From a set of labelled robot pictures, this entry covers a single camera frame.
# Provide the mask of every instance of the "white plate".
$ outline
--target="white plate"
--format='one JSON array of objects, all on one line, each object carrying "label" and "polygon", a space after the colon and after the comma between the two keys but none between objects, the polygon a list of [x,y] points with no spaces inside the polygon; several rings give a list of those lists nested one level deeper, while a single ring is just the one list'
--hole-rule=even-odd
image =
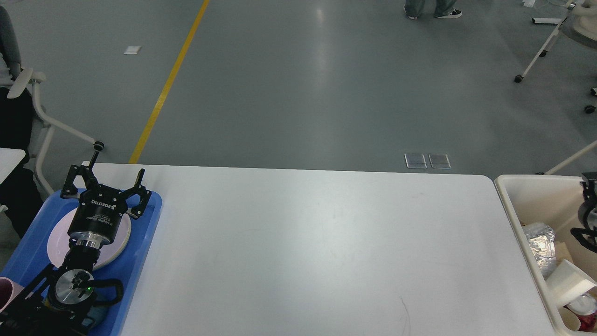
[{"label": "white plate", "polygon": [[[60,267],[66,252],[69,251],[69,227],[73,218],[75,217],[76,209],[67,213],[61,220],[58,221],[50,237],[48,238],[48,257],[54,266]],[[96,265],[93,267],[94,270],[108,265],[112,260],[124,250],[127,245],[128,238],[131,235],[131,219],[125,213],[120,221],[118,232],[114,238],[114,242],[110,245],[104,245],[100,249],[100,258],[98,258]]]}]

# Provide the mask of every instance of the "black pants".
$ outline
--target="black pants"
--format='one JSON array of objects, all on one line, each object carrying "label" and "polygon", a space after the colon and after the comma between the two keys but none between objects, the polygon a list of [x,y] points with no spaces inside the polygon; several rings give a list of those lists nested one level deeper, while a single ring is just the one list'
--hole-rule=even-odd
[{"label": "black pants", "polygon": [[0,204],[6,205],[6,215],[19,237],[23,237],[37,215],[41,196],[33,181],[33,172],[23,165],[29,161],[27,147],[31,140],[33,103],[29,92],[8,99],[8,89],[0,87],[0,147],[22,149],[25,158],[0,184]]}]

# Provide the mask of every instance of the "jeans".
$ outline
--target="jeans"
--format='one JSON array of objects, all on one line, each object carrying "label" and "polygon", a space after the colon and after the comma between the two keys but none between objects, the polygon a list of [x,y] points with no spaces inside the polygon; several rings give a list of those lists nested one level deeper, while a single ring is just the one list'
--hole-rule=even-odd
[{"label": "jeans", "polygon": [[[446,16],[454,10],[456,0],[436,0],[433,16]],[[419,16],[423,11],[425,0],[407,0],[404,10],[408,16]]]},{"label": "jeans", "polygon": [[0,184],[0,204],[6,205],[6,216],[23,238],[42,204],[33,172],[23,168],[29,161],[27,147],[35,110],[29,92],[25,91],[15,99],[7,99],[7,93],[7,88],[0,87],[0,147],[22,149],[26,155]]}]

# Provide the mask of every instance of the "chair wheel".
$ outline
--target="chair wheel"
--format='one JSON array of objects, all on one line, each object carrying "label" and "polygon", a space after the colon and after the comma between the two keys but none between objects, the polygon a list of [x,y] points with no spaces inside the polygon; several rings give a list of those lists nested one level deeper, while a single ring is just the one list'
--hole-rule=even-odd
[{"label": "chair wheel", "polygon": [[101,152],[101,150],[104,149],[104,146],[105,146],[104,143],[101,141],[95,141],[93,143],[93,149],[98,152]]}]

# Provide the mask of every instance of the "white desk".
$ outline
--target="white desk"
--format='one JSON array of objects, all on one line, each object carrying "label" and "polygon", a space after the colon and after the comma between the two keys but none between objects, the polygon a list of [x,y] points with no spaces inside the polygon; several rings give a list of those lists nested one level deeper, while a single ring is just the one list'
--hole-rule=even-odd
[{"label": "white desk", "polygon": [[141,167],[164,203],[122,335],[555,334],[486,177],[94,171]]},{"label": "white desk", "polygon": [[0,148],[0,183],[13,171],[25,157],[22,149]]}]

